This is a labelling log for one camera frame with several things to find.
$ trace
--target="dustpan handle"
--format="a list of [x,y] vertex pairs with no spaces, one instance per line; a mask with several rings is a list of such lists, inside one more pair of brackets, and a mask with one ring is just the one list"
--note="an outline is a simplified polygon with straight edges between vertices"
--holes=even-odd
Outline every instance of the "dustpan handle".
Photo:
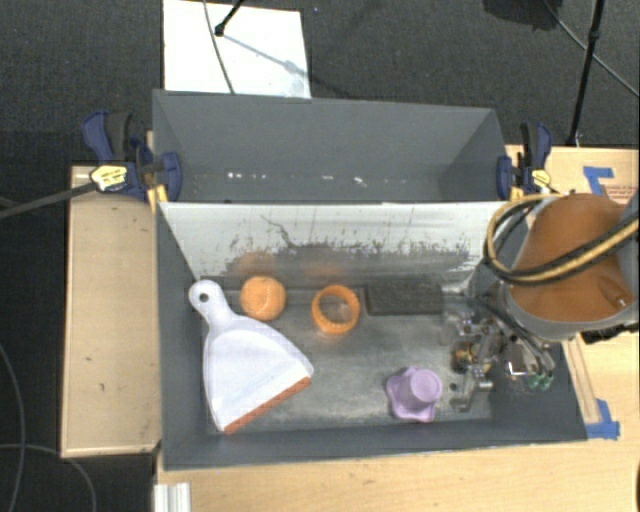
[[208,279],[198,281],[189,290],[189,300],[212,330],[220,333],[236,314],[231,311],[220,285]]

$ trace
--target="wooden table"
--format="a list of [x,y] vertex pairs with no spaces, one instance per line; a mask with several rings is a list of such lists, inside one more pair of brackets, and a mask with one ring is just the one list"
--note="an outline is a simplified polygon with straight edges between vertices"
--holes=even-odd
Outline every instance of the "wooden table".
[[[555,148],[547,162],[560,191],[589,191],[583,166],[637,187],[637,151]],[[86,173],[74,169],[74,186]],[[69,237],[63,456],[152,451],[161,431],[152,216],[126,197],[88,194],[72,201]],[[164,472],[160,460],[157,480],[189,482],[195,512],[632,510],[638,337],[583,352],[595,395],[621,423],[616,442],[185,472]]]

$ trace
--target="wire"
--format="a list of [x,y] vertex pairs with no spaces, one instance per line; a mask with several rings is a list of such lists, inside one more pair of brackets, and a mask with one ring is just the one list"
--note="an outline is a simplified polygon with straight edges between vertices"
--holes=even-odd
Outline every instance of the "wire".
[[7,199],[6,197],[0,197],[0,206],[2,208],[11,208],[12,206],[17,206],[17,202],[12,201],[11,199]]
[[520,215],[520,217],[518,217],[518,219],[515,222],[513,222],[510,226],[507,226],[504,229],[504,231],[500,232],[500,234],[496,238],[496,244],[495,244],[496,245],[496,254],[500,254],[500,251],[504,247],[504,244],[506,243],[507,238],[509,238],[509,236],[511,236],[511,234],[515,231],[515,229],[520,224],[522,224],[522,221],[524,221],[524,219],[527,218],[527,215],[529,215],[531,213],[533,208],[534,208],[534,205],[531,205],[531,206],[523,205],[522,209],[525,210],[525,211],[522,213],[522,215]]
[[[27,449],[40,451],[43,453],[53,454],[58,456],[58,452],[52,450],[51,448],[47,448],[46,446],[39,446],[36,444],[27,444],[27,424],[25,420],[24,414],[24,401],[22,399],[22,392],[20,391],[20,384],[18,383],[18,378],[16,377],[15,371],[13,370],[13,366],[11,365],[11,361],[9,360],[9,356],[4,350],[2,343],[0,343],[0,356],[2,356],[2,360],[4,361],[5,366],[7,367],[7,371],[9,372],[9,378],[11,380],[11,384],[13,385],[13,390],[16,395],[16,403],[18,404],[18,418],[20,422],[20,442],[19,443],[11,443],[11,444],[0,444],[0,450],[20,450],[20,458],[18,460],[18,469],[16,471],[16,481],[13,486],[13,493],[11,496],[11,501],[9,502],[8,512],[13,512],[16,507],[16,503],[18,501],[18,494],[20,492],[20,485],[22,483],[22,476],[24,474],[24,461]],[[72,459],[68,459],[68,462],[76,468],[82,477],[84,478],[87,486],[89,488],[89,492],[91,493],[91,509],[93,512],[97,512],[98,510],[98,501],[96,499],[96,491],[93,486],[93,482],[89,475],[85,472],[85,470],[78,464],[76,461]]]
[[[583,50],[587,50],[587,45],[584,44],[579,38],[578,36],[575,35],[575,33],[558,17],[558,15],[553,11],[553,9],[551,8],[551,6],[549,5],[549,3],[547,2],[547,0],[541,0],[542,3],[544,4],[544,6],[546,7],[547,11],[549,12],[549,14],[551,15],[551,17],[553,17],[554,20],[556,20],[556,22],[558,23],[558,25],[560,26],[560,28],[562,28],[562,30],[565,31],[565,33],[571,38],[573,39],[573,41]],[[595,60],[598,64],[600,64],[604,70],[609,73],[614,79],[616,79],[618,82],[620,82],[620,84],[622,84],[622,86],[627,89],[631,94],[633,94],[636,98],[640,97],[640,94],[638,94],[638,91],[636,91],[632,85],[630,85],[624,78],[622,78],[618,73],[616,73],[613,69],[611,69],[611,67],[606,64],[604,61],[602,61],[600,59],[600,57],[598,57],[597,55],[593,56],[593,60]]]
[[209,19],[209,9],[207,9],[207,0],[202,0],[202,6],[204,7],[204,15],[207,18],[207,26],[209,27],[209,35],[211,36],[211,42],[213,43],[213,49],[216,52],[216,57],[218,59],[218,63],[220,64],[220,69],[222,70],[222,75],[224,76],[224,81],[227,82],[227,87],[229,88],[230,94],[235,94],[236,91],[233,89],[231,85],[231,80],[229,79],[229,75],[227,74],[227,68],[222,61],[222,55],[220,55],[220,49],[218,48],[218,43],[216,42],[215,32],[213,27],[211,26],[211,20]]
[[57,194],[52,194],[50,196],[36,199],[35,201],[31,201],[29,203],[17,204],[16,206],[11,206],[6,210],[0,210],[0,220],[18,215],[20,213],[26,213],[31,210],[36,210],[38,208],[42,208],[43,206],[54,204],[59,201],[67,201],[68,199],[73,199],[74,197],[86,194],[87,192],[95,192],[95,190],[96,186],[93,182],[91,182],[80,185],[79,187],[72,188],[71,190],[65,190],[64,192],[58,192]]
[[[47,448],[46,446],[40,446],[37,444],[24,444],[24,445],[23,444],[0,444],[0,450],[16,450],[16,449],[22,449],[23,447],[29,450],[37,451],[37,452],[48,453],[55,457],[59,456],[57,451],[52,450],[51,448]],[[96,498],[96,490],[95,490],[95,487],[93,486],[93,482],[91,481],[91,477],[87,474],[84,468],[80,464],[78,464],[75,460],[65,459],[64,462],[70,463],[78,471],[78,473],[80,473],[82,478],[84,478],[84,481],[87,484],[87,488],[89,489],[89,493],[91,494],[91,510],[93,512],[97,512],[98,500]]]
[[638,230],[638,219],[630,217],[618,223],[605,235],[591,240],[550,262],[526,270],[509,269],[498,260],[494,247],[493,238],[498,226],[507,217],[513,215],[515,211],[522,209],[524,205],[538,203],[548,197],[552,196],[535,194],[526,196],[514,203],[507,203],[499,208],[489,221],[485,243],[485,264],[503,280],[519,285],[541,285],[565,279],[569,275],[580,272],[609,256],[613,251],[627,243]]
[[0,343],[0,355],[2,356],[2,360],[4,361],[5,366],[7,367],[7,371],[9,372],[9,378],[11,379],[11,384],[13,385],[13,390],[16,394],[16,402],[18,404],[18,418],[20,422],[20,444],[16,445],[17,448],[20,449],[20,458],[18,459],[18,470],[16,471],[16,482],[13,485],[13,493],[11,495],[11,501],[9,502],[9,512],[13,512],[16,507],[16,502],[18,501],[18,493],[20,492],[20,483],[22,482],[22,475],[24,473],[24,458],[26,454],[27,447],[27,425],[24,417],[24,401],[22,400],[22,393],[20,392],[20,385],[18,384],[18,379],[16,377],[15,372],[13,371],[13,366],[11,366],[11,361],[9,361],[9,356],[4,351],[4,347],[2,343]]

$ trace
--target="tripod leg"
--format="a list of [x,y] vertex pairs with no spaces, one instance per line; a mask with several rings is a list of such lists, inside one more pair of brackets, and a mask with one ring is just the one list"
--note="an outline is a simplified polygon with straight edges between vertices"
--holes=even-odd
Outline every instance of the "tripod leg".
[[573,112],[571,131],[569,138],[567,139],[567,145],[570,146],[575,146],[578,143],[578,124],[580,123],[580,115],[582,114],[582,103],[584,102],[584,94],[587,89],[587,81],[589,80],[589,71],[591,70],[593,54],[596,49],[596,41],[600,37],[600,21],[602,20],[603,10],[604,0],[596,0],[596,5],[593,9],[593,18],[591,20],[591,28],[589,29],[589,44],[587,45],[587,53],[582,67],[582,78],[580,80],[578,99],[576,100],[576,108]]
[[238,11],[238,9],[240,9],[240,6],[243,3],[244,3],[244,0],[238,0],[233,6],[233,8],[231,9],[231,11],[229,11],[229,14],[227,14],[225,19],[222,20],[222,23],[220,23],[219,25],[216,25],[216,29],[215,29],[216,36],[222,37],[224,35],[224,29],[227,26],[227,23],[229,23],[229,20],[233,18],[233,15]]

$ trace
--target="purple cup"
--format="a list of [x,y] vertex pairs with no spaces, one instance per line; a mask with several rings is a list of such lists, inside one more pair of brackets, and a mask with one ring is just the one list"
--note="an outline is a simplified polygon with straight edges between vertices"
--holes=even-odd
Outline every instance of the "purple cup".
[[394,416],[429,423],[442,396],[442,381],[431,370],[411,366],[389,377],[386,390]]

